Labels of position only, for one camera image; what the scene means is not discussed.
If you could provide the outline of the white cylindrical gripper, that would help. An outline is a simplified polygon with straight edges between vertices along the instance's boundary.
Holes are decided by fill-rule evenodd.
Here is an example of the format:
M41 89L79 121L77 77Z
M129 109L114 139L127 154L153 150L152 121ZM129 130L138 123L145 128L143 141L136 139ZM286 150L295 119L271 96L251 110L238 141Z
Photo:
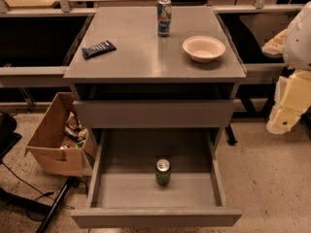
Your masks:
M276 84L275 104L266 129L272 134L290 132L311 107L311 72L295 70L288 78L281 76Z

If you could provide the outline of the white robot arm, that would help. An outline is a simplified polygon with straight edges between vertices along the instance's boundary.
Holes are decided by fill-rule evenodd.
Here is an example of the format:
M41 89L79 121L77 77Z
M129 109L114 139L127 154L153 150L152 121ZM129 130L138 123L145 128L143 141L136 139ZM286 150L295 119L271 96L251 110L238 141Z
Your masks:
M311 2L289 26L264 44L266 54L282 54L285 64L294 69L276 83L275 104L266 129L273 134L289 132L311 107Z

